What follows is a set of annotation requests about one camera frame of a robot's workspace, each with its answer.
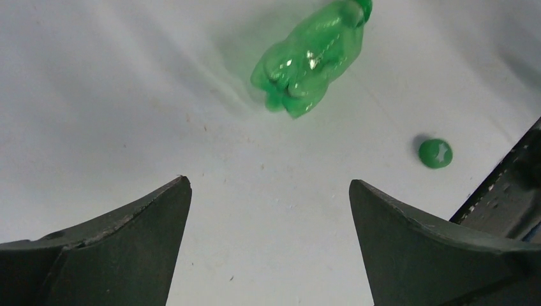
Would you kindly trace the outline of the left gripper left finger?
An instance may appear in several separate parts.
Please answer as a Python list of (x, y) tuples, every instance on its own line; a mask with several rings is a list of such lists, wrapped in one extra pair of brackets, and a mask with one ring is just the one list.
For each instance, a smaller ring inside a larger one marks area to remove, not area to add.
[(180, 176), (76, 226), (1, 244), (1, 304), (165, 305), (191, 196)]

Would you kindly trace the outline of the green bottle cap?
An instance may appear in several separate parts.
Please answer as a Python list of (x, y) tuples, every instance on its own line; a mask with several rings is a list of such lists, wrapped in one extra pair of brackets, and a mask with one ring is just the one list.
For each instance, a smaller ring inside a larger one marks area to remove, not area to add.
[(453, 160), (453, 151), (448, 142), (439, 138), (423, 141), (418, 149), (421, 163), (430, 169), (447, 167)]

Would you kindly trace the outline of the green plastic bottle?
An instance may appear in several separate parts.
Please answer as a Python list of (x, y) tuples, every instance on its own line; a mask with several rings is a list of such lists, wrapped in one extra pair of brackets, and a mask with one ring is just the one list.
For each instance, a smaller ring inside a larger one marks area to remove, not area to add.
[(372, 0), (333, 1), (269, 47), (250, 76), (266, 109), (293, 119), (310, 112), (360, 55), (372, 10)]

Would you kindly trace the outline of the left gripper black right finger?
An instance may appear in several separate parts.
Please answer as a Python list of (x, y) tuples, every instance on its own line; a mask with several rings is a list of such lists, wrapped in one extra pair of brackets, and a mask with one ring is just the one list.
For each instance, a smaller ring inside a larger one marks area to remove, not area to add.
[(446, 221), (353, 180), (375, 305), (539, 305), (540, 246)]

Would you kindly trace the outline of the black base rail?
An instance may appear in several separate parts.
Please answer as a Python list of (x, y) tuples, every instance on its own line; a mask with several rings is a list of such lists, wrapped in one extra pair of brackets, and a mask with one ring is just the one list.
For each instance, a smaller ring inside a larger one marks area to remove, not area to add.
[(450, 222), (540, 243), (540, 121), (524, 134)]

